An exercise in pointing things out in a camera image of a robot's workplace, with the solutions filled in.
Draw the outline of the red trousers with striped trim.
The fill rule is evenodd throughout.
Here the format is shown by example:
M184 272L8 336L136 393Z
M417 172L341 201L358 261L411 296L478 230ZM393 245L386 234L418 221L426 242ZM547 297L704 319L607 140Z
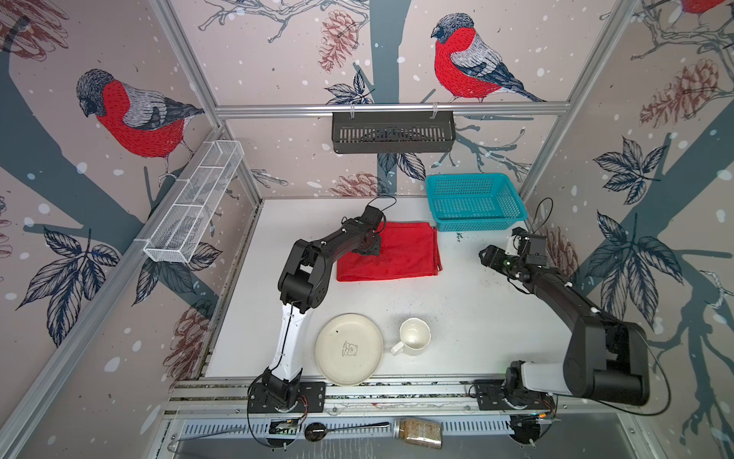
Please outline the red trousers with striped trim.
M429 223L387 223L380 236L378 256L350 252L338 261L338 282L435 277L443 269L438 231Z

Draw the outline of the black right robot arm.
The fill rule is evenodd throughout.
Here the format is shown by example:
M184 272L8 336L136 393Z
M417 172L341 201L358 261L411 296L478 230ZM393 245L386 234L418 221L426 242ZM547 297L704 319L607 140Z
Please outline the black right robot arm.
M596 402L643 407L650 398L648 349L642 328L598 309L573 283L546 265L545 238L516 229L519 254L489 245L479 252L483 266L518 281L522 291L547 304L571 330L561 363L514 361L503 390L512 405L548 393Z

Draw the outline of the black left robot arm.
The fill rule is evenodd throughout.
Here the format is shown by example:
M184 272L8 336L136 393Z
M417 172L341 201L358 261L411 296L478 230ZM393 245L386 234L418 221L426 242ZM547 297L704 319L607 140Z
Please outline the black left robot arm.
M361 215L343 219L336 231L294 243L277 282L282 321L273 360L263 376L265 382L293 384L300 379L303 339L311 311L325 300L334 265L346 254L378 256L384 224L384 212L368 205Z

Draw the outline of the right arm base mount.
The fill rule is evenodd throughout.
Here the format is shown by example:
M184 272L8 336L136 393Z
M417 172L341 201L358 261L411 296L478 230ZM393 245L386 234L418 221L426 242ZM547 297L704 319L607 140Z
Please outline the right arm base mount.
M476 380L470 385L468 396L477 401L481 411L555 411L557 403L554 397L524 386L521 374L523 363L511 363L502 379Z

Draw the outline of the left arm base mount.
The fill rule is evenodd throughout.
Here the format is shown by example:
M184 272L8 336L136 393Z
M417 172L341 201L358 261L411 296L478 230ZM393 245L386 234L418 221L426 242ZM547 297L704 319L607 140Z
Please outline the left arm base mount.
M281 380L267 368L248 388L248 412L323 413L325 398L324 382L301 382L301 374L292 381Z

